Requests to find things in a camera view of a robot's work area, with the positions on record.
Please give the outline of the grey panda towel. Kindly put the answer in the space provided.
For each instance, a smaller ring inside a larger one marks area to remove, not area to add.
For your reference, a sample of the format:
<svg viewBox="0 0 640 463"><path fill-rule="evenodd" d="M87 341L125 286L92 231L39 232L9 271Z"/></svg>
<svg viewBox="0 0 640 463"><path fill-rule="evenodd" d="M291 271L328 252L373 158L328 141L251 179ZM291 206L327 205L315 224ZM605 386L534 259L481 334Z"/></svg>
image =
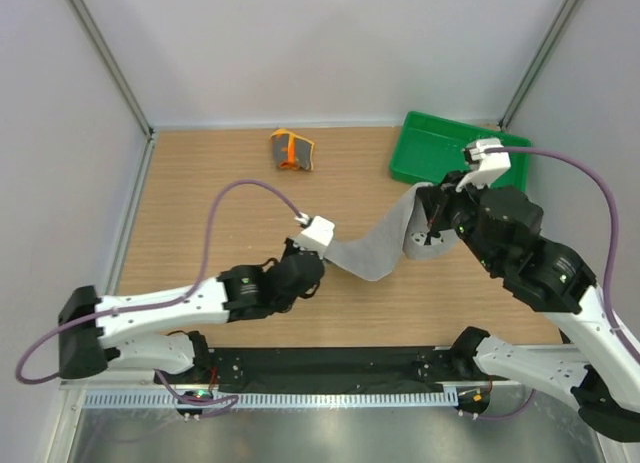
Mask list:
<svg viewBox="0 0 640 463"><path fill-rule="evenodd" d="M422 204L420 189L432 189L431 183L413 185L389 212L363 237L341 242L333 240L324 254L331 264L365 281L378 281L389 275L399 259L427 261L454 248L456 233L445 230L428 238L430 229Z"/></svg>

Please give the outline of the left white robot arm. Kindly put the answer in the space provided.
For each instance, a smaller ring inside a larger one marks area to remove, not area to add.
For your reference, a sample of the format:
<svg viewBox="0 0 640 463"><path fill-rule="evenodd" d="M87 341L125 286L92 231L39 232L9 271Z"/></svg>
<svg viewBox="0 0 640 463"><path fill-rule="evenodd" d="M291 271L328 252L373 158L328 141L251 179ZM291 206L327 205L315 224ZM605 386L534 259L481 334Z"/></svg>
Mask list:
<svg viewBox="0 0 640 463"><path fill-rule="evenodd" d="M201 336L172 335L178 327L258 320L312 297L325 274L323 244L288 238L280 259L238 265L198 283L131 296L100 296L79 287L58 316L59 373L66 380L109 368L160 370L191 383L212 369Z"/></svg>

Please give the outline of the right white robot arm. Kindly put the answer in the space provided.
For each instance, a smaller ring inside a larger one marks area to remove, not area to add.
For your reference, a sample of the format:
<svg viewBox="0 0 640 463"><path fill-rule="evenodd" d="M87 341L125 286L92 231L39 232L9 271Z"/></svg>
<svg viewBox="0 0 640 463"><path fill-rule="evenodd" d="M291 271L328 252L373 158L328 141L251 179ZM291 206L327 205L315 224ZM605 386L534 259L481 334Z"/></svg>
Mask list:
<svg viewBox="0 0 640 463"><path fill-rule="evenodd" d="M639 365L606 319L594 272L573 249L541 236L543 210L523 192L459 189L463 176L454 171L441 184L418 189L429 229L454 231L490 277L553 322L586 361L545 357L468 327L451 348L453 372L518 381L575 410L594 431L638 442Z"/></svg>

